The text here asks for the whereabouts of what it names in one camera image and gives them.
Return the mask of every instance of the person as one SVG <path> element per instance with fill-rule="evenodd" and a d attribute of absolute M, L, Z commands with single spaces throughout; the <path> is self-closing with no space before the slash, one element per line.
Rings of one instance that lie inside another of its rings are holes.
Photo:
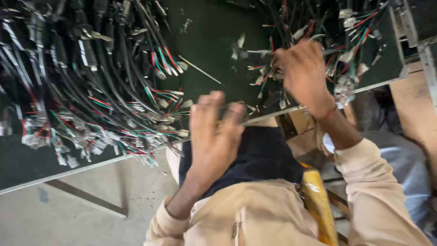
<path fill-rule="evenodd" d="M 409 217 L 392 167 L 336 108 L 320 45 L 303 41 L 275 56 L 284 69 L 285 89 L 307 107 L 335 146 L 351 210 L 349 245 L 431 245 Z M 295 189 L 302 169 L 283 148 L 278 130 L 245 130 L 239 124 L 243 106 L 236 103 L 219 122 L 223 100 L 222 92 L 213 91 L 192 106 L 180 189 L 158 208 L 144 245 L 324 245 Z"/>

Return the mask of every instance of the dark blue pants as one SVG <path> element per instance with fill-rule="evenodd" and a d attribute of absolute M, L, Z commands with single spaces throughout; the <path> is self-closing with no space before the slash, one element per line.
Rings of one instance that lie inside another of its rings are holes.
<path fill-rule="evenodd" d="M 191 142 L 182 146 L 179 164 L 179 185 L 191 167 Z M 290 147 L 277 127 L 246 127 L 241 137 L 237 158 L 221 178 L 215 181 L 200 199 L 241 182 L 285 179 L 301 183 L 304 168 L 295 160 Z"/>

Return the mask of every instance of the yellow stool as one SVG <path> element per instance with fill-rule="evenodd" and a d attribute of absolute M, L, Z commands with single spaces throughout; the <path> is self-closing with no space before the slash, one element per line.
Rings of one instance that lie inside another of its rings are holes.
<path fill-rule="evenodd" d="M 305 167 L 302 180 L 304 204 L 319 225 L 319 241 L 337 246 L 334 218 L 320 174 L 315 168 L 302 162 L 300 164 Z"/>

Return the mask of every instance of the hand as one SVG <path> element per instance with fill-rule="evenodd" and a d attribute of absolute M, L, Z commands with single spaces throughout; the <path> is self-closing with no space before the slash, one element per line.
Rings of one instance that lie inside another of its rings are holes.
<path fill-rule="evenodd" d="M 284 87 L 297 102 L 316 119 L 324 118 L 335 108 L 334 97 L 326 87 L 325 61 L 319 43 L 301 41 L 288 50 L 278 49 L 275 54 L 284 69 Z"/>
<path fill-rule="evenodd" d="M 199 97 L 191 107 L 190 134 L 193 163 L 185 182 L 204 193 L 219 179 L 237 157 L 244 127 L 240 126 L 243 106 L 231 103 L 217 131 L 219 106 L 224 102 L 222 91 Z"/>

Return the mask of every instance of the cable bundle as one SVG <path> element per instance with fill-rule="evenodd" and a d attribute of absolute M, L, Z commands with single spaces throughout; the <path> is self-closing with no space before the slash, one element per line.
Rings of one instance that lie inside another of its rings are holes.
<path fill-rule="evenodd" d="M 159 31 L 166 13 L 140 0 L 6 0 L 0 4 L 0 135 L 12 134 L 9 114 L 22 123 L 22 142 L 51 145 L 61 165 L 78 166 L 63 141 L 82 158 L 112 145 L 156 165 L 150 147 L 188 136 L 174 122 L 189 115 L 184 93 L 157 87 L 187 69 Z"/>
<path fill-rule="evenodd" d="M 288 49 L 303 39 L 320 42 L 324 47 L 326 80 L 328 84 L 333 84 L 334 96 L 340 108 L 353 100 L 353 90 L 358 86 L 362 75 L 382 56 L 385 48 L 382 35 L 375 27 L 389 0 L 383 3 L 380 0 L 351 1 L 353 6 L 348 6 L 345 0 L 233 0 L 231 2 L 239 7 L 258 9 L 265 17 L 266 24 L 262 25 L 263 28 L 268 28 L 270 31 L 268 50 L 243 50 L 244 36 L 240 38 L 239 45 L 233 47 L 234 59 L 250 58 L 254 54 L 259 56 L 253 59 L 258 60 L 258 63 L 248 66 L 248 70 L 256 70 L 260 73 L 258 79 L 250 84 L 260 86 L 258 99 L 262 99 L 269 78 L 279 82 L 283 79 L 283 71 L 271 60 L 277 48 Z M 360 53 L 363 52 L 362 47 L 367 38 L 376 39 L 379 45 L 379 50 L 370 50 L 376 54 L 372 64 L 361 61 Z M 284 90 L 270 94 L 275 98 L 270 95 L 264 107 L 272 104 L 271 101 L 279 103 L 281 109 L 284 109 L 287 104 L 290 105 Z"/>

